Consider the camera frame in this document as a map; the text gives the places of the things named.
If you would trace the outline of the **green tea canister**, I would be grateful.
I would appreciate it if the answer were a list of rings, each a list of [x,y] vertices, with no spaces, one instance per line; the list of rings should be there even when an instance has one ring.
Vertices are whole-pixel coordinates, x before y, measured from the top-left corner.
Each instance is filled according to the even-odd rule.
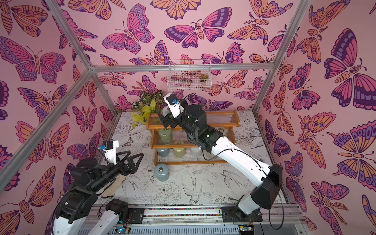
[[[158,134],[160,139],[163,143],[169,143],[173,139],[172,130],[171,129],[159,129]]]

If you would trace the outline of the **light blue tall canister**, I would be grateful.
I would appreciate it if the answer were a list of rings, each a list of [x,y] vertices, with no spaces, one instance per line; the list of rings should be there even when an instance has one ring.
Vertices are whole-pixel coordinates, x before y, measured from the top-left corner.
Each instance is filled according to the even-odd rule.
[[[158,164],[154,168],[154,175],[160,182],[165,182],[169,179],[169,169],[166,164]]]

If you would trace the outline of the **white tea canister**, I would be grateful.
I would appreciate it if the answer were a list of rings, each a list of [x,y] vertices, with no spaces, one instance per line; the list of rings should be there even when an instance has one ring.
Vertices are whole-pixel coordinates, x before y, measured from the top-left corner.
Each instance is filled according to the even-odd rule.
[[[170,108],[168,106],[163,108],[163,115],[167,116],[170,113]]]

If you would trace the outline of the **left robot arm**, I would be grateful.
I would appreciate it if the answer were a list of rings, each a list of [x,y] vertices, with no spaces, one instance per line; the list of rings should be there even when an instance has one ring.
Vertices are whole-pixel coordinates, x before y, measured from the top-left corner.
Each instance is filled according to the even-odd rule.
[[[99,164],[95,158],[80,161],[70,174],[73,183],[62,196],[54,211],[53,235],[77,235],[86,222],[99,196],[108,190],[118,176],[128,176],[138,171],[143,153],[130,151],[115,154],[115,161]]]

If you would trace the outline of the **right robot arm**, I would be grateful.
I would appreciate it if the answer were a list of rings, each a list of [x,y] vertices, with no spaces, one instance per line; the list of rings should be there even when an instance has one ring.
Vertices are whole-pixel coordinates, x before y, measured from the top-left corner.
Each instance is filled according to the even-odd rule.
[[[167,115],[158,114],[164,127],[180,126],[190,143],[230,163],[244,174],[255,188],[238,202],[244,214],[263,208],[270,210],[282,187],[280,165],[263,163],[237,147],[207,122],[207,113],[200,105],[170,105]]]

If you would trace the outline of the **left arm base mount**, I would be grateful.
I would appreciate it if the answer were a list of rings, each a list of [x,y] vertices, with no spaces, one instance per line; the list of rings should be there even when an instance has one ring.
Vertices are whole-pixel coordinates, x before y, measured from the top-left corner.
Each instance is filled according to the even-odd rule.
[[[107,210],[101,216],[106,223],[115,222],[116,224],[142,224],[145,215],[145,208],[127,208],[126,210],[115,212]]]

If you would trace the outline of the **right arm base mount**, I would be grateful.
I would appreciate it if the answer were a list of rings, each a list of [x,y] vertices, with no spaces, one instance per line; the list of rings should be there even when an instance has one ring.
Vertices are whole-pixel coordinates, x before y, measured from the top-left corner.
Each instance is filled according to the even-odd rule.
[[[251,214],[245,214],[238,207],[221,207],[219,210],[222,215],[223,222],[245,223],[245,222],[263,222],[263,218],[259,209]]]

